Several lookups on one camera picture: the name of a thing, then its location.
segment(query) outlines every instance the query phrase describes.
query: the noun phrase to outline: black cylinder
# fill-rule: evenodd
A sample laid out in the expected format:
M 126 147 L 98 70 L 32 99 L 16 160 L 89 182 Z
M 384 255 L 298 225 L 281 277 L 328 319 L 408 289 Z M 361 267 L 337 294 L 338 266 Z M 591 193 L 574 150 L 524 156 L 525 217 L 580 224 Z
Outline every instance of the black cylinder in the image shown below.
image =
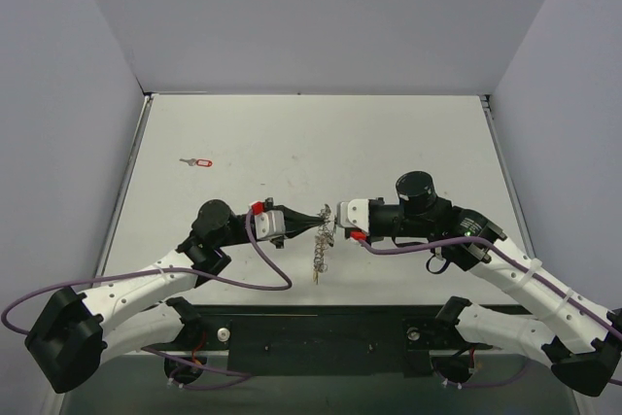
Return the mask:
M 231 208 L 224 201 L 212 199 L 199 209 L 192 232 L 206 247 L 219 247 L 230 236 L 233 219 Z
M 401 236 L 396 231 L 399 220 L 399 206 L 396 204 L 382 204 L 369 202 L 369 233 L 373 237 Z
M 402 175 L 397 180 L 396 190 L 406 217 L 425 213 L 437 199 L 432 176 L 427 172 L 408 172 Z

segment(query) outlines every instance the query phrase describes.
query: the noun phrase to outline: black end cap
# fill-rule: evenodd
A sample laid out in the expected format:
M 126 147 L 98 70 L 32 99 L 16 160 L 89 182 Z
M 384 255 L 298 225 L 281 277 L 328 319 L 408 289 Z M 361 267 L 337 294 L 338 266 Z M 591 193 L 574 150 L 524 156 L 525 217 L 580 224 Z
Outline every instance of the black end cap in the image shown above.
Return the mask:
M 620 360 L 620 353 L 605 347 L 600 353 L 575 355 L 562 363 L 553 363 L 551 371 L 562 383 L 578 393 L 598 397 Z
M 54 293 L 25 339 L 58 394 L 84 383 L 99 367 L 106 346 L 101 317 L 91 315 L 84 297 L 69 287 Z
M 466 298 L 452 296 L 447 300 L 447 303 L 443 305 L 434 319 L 444 328 L 452 328 L 460 322 L 458 317 L 463 310 L 470 305 L 470 301 Z

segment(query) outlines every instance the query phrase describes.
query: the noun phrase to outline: red key tag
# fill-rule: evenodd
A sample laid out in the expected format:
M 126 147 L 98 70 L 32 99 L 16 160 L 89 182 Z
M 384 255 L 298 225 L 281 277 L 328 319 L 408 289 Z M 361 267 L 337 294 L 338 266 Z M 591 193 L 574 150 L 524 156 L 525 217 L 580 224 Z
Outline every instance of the red key tag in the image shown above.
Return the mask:
M 210 159 L 197 159 L 196 165 L 199 165 L 201 167 L 211 167 L 212 161 Z

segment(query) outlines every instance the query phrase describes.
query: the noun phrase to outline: cable tie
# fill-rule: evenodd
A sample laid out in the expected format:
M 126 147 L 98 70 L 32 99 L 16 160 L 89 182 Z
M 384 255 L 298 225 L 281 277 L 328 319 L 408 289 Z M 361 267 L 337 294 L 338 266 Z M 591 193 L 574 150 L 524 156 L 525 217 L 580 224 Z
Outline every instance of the cable tie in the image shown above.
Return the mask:
M 533 258 L 532 263 L 529 266 L 529 270 L 523 275 L 523 277 L 521 277 L 521 279 L 516 284 L 512 284 L 506 287 L 505 289 L 501 289 L 501 291 L 508 294 L 512 291 L 522 289 L 523 287 L 525 287 L 525 284 L 529 282 L 529 280 L 534 276 L 534 274 L 536 274 L 536 272 L 541 267 L 542 267 L 542 261 L 540 261 L 538 258 Z
M 564 295 L 564 298 L 562 298 L 562 301 L 560 301 L 559 305 L 557 305 L 557 308 L 555 308 L 555 310 L 553 310 L 551 313 L 549 313 L 548 315 L 544 315 L 542 317 L 540 317 L 540 321 L 546 321 L 549 318 L 552 318 L 553 316 L 556 316 L 560 310 L 562 308 L 564 308 L 564 306 L 566 306 L 566 303 L 568 303 L 568 300 L 570 300 L 570 298 L 574 295 L 574 290 L 571 289 L 570 287 L 568 287 L 568 290 L 566 291 L 566 295 Z
M 159 271 L 160 277 L 164 278 L 164 282 L 168 282 L 168 277 L 166 276 L 166 272 L 164 271 L 164 269 L 155 264 L 152 264 L 152 266 L 154 267 L 154 269 L 157 269 Z

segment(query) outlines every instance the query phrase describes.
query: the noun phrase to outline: screw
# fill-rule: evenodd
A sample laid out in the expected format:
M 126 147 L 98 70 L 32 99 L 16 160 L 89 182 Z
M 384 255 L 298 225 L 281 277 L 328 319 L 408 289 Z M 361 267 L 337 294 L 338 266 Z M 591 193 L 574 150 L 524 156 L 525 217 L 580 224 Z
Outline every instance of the screw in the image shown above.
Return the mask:
M 227 328 L 220 328 L 218 329 L 216 336 L 218 337 L 218 340 L 220 340 L 221 342 L 227 342 L 229 338 L 231 337 L 231 331 Z
M 419 333 L 417 328 L 408 328 L 408 331 L 406 332 L 406 336 L 408 337 L 408 340 L 412 340 L 414 342 L 415 340 L 419 340 L 419 337 L 421 337 L 421 334 Z

